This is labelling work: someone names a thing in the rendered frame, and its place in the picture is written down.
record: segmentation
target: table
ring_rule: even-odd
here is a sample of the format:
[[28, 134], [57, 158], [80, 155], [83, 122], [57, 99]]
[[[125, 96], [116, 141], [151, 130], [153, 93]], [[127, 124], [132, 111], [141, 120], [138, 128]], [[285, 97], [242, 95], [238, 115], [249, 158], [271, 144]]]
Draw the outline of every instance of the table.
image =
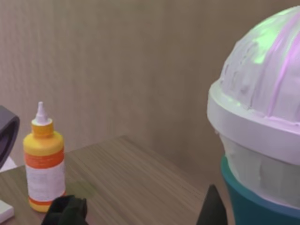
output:
[[[196, 224], [206, 190], [125, 136], [67, 153], [65, 162], [67, 194], [87, 198], [90, 225]], [[27, 202], [24, 166], [0, 173], [0, 199], [15, 208], [4, 225], [41, 223]]]

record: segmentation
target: bottle nozzle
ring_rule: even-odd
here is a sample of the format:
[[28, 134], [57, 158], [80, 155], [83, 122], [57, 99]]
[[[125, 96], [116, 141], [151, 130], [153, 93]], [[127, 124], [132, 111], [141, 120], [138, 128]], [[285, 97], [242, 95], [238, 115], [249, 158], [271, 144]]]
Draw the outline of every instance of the bottle nozzle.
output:
[[40, 126], [48, 125], [49, 123], [51, 123], [51, 119], [48, 118], [48, 115], [45, 111], [43, 102], [38, 103], [37, 115], [36, 115], [35, 119], [33, 120], [33, 122], [34, 122], [34, 124], [40, 125]]

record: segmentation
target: wall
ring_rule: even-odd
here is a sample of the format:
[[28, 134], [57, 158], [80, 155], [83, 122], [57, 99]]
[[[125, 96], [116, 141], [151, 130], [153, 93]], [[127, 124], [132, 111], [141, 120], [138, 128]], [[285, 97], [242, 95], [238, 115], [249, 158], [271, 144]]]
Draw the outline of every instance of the wall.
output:
[[219, 177], [209, 86], [236, 40], [297, 2], [0, 1], [0, 104], [22, 121], [13, 159], [43, 100], [68, 151], [128, 134], [196, 182]]

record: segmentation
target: bottle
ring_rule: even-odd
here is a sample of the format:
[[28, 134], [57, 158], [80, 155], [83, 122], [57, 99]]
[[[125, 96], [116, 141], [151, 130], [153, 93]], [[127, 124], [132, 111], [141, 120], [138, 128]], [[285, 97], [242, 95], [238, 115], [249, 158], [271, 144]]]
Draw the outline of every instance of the bottle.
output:
[[47, 212], [52, 201], [65, 194], [64, 142], [53, 129], [43, 102], [31, 122], [32, 133], [23, 141], [29, 204], [38, 212]]

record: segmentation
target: white label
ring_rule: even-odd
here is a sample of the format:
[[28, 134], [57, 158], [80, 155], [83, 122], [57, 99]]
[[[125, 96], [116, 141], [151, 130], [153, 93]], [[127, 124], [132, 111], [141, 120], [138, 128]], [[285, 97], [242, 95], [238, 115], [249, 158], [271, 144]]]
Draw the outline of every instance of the white label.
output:
[[64, 162], [48, 169], [26, 165], [29, 197], [39, 202], [53, 201], [66, 190]]

